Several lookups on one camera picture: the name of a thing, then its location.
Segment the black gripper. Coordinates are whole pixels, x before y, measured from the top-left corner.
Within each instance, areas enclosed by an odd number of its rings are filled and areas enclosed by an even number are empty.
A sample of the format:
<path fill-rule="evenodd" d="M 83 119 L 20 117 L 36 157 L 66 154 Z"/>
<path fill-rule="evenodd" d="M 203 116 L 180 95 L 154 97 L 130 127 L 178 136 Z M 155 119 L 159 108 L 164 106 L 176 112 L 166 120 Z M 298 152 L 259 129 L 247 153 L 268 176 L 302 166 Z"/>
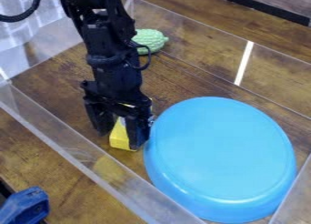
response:
<path fill-rule="evenodd" d="M 87 55 L 94 79 L 80 84 L 86 91 L 84 104 L 88 118 L 100 136 L 115 126 L 115 115 L 126 117 L 128 148 L 138 150 L 150 138 L 154 122 L 152 101 L 142 92 L 139 53 L 127 51 L 114 56 Z"/>

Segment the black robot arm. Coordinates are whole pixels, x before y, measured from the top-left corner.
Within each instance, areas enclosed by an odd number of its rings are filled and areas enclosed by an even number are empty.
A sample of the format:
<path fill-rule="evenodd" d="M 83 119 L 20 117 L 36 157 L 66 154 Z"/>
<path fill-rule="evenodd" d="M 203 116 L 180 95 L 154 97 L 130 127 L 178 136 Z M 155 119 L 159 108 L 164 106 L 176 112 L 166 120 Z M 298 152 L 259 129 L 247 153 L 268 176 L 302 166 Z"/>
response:
<path fill-rule="evenodd" d="M 94 128 L 100 135 L 114 129 L 116 119 L 126 119 L 128 148 L 136 150 L 150 137 L 154 117 L 152 100 L 142 92 L 142 47 L 135 20 L 122 0 L 60 0 L 67 16 L 87 48 L 87 63 L 94 78 L 82 82 L 84 105 Z"/>

